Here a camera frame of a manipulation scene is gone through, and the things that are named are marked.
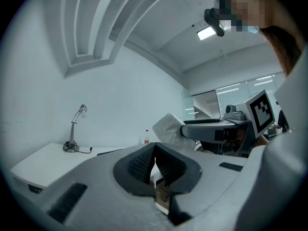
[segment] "white desk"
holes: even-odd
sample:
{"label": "white desk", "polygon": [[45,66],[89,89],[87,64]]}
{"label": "white desk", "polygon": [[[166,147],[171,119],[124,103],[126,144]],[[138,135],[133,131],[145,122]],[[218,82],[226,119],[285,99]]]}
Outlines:
{"label": "white desk", "polygon": [[[22,182],[44,189],[89,158],[95,157],[99,153],[112,152],[124,148],[125,146],[93,148],[90,154],[68,153],[63,151],[62,144],[50,143],[15,165],[11,172],[14,177]],[[80,147],[80,151],[89,152],[90,147]],[[159,173],[159,169],[155,164],[151,177],[157,173]]]}

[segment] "brown hair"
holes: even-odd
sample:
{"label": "brown hair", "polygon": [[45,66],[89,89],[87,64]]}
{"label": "brown hair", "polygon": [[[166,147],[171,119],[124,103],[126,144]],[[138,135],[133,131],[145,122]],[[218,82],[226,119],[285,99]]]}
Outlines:
{"label": "brown hair", "polygon": [[271,43],[285,75],[288,76],[301,55],[294,37],[277,26],[260,28],[259,31]]}

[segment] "person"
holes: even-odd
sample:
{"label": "person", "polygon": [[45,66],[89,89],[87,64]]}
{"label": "person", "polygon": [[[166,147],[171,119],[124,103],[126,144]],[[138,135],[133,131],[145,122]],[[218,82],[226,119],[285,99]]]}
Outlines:
{"label": "person", "polygon": [[279,112],[279,116],[278,116],[278,124],[274,126],[274,128],[276,129],[281,129],[282,128],[282,132],[285,133],[289,126],[288,126],[288,122],[287,120],[285,119],[285,116],[283,114],[283,111],[281,110]]}
{"label": "person", "polygon": [[[219,13],[221,18],[227,18],[224,12],[230,12],[231,25],[240,25],[237,29],[257,26],[272,45],[285,75],[288,76],[305,48],[306,39],[302,33],[304,30],[298,27],[282,1],[288,3],[289,8],[294,8],[288,0],[219,0]],[[255,146],[268,143],[261,135]]]}
{"label": "person", "polygon": [[267,140],[270,140],[269,136],[267,134],[263,134],[264,138],[266,138]]}

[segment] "black rubber pad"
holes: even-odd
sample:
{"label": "black rubber pad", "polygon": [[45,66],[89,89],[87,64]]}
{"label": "black rubber pad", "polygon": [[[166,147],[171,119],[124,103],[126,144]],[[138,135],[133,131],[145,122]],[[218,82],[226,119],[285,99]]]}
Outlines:
{"label": "black rubber pad", "polygon": [[52,206],[48,215],[63,223],[86,189],[87,186],[84,184],[75,183],[72,185]]}
{"label": "black rubber pad", "polygon": [[229,163],[221,163],[219,166],[241,172],[243,166]]}

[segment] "plastic bottle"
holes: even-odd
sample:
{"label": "plastic bottle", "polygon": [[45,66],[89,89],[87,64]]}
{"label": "plastic bottle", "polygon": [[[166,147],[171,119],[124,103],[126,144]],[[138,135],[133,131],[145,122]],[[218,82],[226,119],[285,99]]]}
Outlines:
{"label": "plastic bottle", "polygon": [[149,130],[145,131],[145,135],[144,135],[144,143],[148,144],[150,143],[150,138],[149,138]]}

